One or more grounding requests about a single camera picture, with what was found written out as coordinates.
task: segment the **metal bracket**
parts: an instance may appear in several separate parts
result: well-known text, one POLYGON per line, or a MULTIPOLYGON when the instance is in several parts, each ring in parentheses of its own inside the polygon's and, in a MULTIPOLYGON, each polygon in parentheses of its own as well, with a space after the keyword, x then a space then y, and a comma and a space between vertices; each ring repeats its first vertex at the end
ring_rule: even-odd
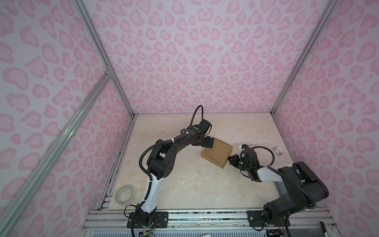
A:
MULTIPOLYGON (((127 228, 132 227, 133 215, 134 215, 134 212, 131 212, 129 214, 129 221, 128 221, 128 225, 126 226, 127 228)), ((168 212, 155 212, 154 213, 154 219, 157 220, 157 224, 155 225, 156 228, 167 228, 168 212)), ((137 222, 134 224, 134 228, 137 229, 137 228, 146 228, 146 227, 143 227, 139 222, 137 222)))
MULTIPOLYGON (((260 211, 259 208, 236 209, 169 209, 158 210, 168 212, 168 226, 164 230, 220 230, 220 229, 249 229, 246 211, 260 211)), ((337 229, 331 213, 326 208, 304 210, 289 217, 291 229, 320 228, 320 221, 326 228, 337 229)), ((82 231, 119 231, 120 226, 125 230, 127 219, 124 210, 90 211, 83 225, 82 231)), ((278 227, 265 226, 265 229, 278 227)))
POLYGON ((261 228, 262 226, 265 226, 262 219, 262 211, 247 211, 246 213, 250 227, 261 228))

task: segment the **label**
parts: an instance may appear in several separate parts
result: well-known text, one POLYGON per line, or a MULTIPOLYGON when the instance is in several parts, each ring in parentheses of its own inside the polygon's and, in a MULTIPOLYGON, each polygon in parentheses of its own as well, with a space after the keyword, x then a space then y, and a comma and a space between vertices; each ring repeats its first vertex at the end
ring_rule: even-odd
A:
POLYGON ((277 153, 281 153, 281 152, 284 151, 280 146, 278 146, 277 148, 274 148, 274 150, 275 150, 277 153))

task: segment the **cardboard box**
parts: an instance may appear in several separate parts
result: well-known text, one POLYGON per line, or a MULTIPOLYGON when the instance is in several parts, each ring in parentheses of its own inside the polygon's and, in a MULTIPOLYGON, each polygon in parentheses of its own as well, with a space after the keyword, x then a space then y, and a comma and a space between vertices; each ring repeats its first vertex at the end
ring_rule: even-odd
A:
POLYGON ((213 148, 205 148, 203 152, 201 152, 201 157, 221 168, 224 168, 232 150, 233 147, 231 145, 215 139, 213 148))

